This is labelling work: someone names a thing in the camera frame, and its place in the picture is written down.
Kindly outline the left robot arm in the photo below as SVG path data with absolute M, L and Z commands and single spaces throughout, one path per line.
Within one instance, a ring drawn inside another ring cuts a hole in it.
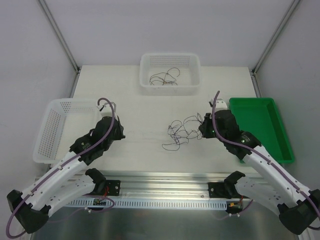
M 89 165 L 114 141 L 124 138 L 119 117 L 103 117 L 95 128 L 75 140 L 65 157 L 37 182 L 7 195 L 10 219 L 17 219 L 23 232 L 31 234 L 42 228 L 57 210 L 81 196 L 105 198 L 111 187 L 104 175 Z

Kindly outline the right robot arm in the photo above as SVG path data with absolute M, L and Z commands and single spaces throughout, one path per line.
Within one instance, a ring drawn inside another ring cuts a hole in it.
M 288 173 L 250 132 L 240 129 L 230 110 L 206 113 L 199 131 L 205 139 L 216 138 L 226 150 L 259 173 L 268 186 L 235 171 L 213 192 L 221 198 L 248 197 L 275 213 L 282 225 L 296 235 L 320 218 L 320 191 L 310 190 Z

